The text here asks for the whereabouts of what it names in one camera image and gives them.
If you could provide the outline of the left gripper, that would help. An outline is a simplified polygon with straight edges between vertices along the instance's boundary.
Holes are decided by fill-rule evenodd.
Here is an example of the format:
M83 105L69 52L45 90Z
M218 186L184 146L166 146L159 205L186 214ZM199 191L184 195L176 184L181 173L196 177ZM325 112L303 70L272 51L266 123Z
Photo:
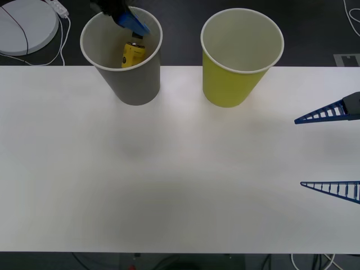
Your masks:
M124 0L90 0L90 5L105 15L118 17L117 24L122 28L127 28L140 36L150 33L146 24L140 22L137 9L135 7L129 8Z

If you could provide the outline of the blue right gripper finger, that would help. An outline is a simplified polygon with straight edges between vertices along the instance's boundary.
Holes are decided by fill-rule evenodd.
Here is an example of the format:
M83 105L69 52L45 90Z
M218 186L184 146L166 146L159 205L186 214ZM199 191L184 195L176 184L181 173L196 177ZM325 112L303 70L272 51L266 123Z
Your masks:
M359 204L359 181L300 182L311 190Z
M314 110L294 120L294 124L359 120L359 92Z

